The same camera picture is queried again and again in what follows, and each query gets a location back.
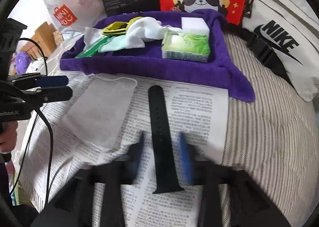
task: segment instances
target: black buckle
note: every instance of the black buckle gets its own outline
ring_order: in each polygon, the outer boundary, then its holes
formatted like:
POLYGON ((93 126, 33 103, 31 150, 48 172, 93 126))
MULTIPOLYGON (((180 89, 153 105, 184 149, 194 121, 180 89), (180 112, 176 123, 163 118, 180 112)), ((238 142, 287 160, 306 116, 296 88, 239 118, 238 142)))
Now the black buckle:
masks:
POLYGON ((261 64, 270 68, 276 53, 262 38, 254 33, 253 37, 247 42, 247 47, 254 53, 261 64))
POLYGON ((251 18, 251 9, 253 7, 254 0, 247 0, 245 7, 244 7, 244 17, 251 18))

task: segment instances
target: plastic bag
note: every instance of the plastic bag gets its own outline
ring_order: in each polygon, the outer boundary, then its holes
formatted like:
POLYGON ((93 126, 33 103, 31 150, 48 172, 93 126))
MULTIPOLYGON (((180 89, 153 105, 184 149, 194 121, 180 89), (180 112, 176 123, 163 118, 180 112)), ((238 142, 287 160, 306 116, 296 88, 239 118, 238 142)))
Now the plastic bag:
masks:
POLYGON ((62 118, 63 125, 96 150, 112 149, 136 86, 135 79, 97 76, 62 118))
POLYGON ((83 33, 85 27, 93 27, 104 12, 102 0, 43 0, 50 16, 67 38, 83 33))

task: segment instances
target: white wall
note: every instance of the white wall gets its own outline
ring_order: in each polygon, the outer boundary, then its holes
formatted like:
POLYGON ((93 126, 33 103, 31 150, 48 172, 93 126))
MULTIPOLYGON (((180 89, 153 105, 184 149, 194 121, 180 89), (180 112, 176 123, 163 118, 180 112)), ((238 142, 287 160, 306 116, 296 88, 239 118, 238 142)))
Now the white wall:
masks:
MULTIPOLYGON (((9 15, 28 26, 23 31, 22 37, 32 37, 34 31, 45 21, 52 23, 52 19, 42 0, 20 0, 9 15)), ((17 50, 25 45, 25 42, 19 42, 17 50)))

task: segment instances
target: white nike bag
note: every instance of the white nike bag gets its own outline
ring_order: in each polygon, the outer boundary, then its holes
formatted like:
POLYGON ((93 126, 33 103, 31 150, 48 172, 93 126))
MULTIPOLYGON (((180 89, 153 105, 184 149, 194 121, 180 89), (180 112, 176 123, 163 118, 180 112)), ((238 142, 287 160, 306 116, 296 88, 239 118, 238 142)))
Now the white nike bag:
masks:
POLYGON ((242 27, 269 43, 299 96, 311 101, 319 85, 319 25, 290 0, 249 1, 242 27))

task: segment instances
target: black strap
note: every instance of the black strap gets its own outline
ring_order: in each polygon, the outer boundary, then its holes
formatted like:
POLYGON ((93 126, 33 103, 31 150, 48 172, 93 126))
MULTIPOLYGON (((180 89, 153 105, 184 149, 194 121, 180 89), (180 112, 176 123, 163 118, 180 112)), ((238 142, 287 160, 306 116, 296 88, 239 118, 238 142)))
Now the black strap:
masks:
POLYGON ((223 29, 246 41, 248 49, 254 53, 256 59, 262 65, 269 68, 275 75, 283 78, 292 86, 283 63, 278 58, 273 48, 271 48, 262 38, 245 28, 230 23, 226 24, 223 29))
POLYGON ((251 10, 255 0, 247 0, 244 7, 243 17, 251 18, 251 10))
POLYGON ((163 89, 148 90, 157 188, 154 194, 182 191, 178 183, 163 89))

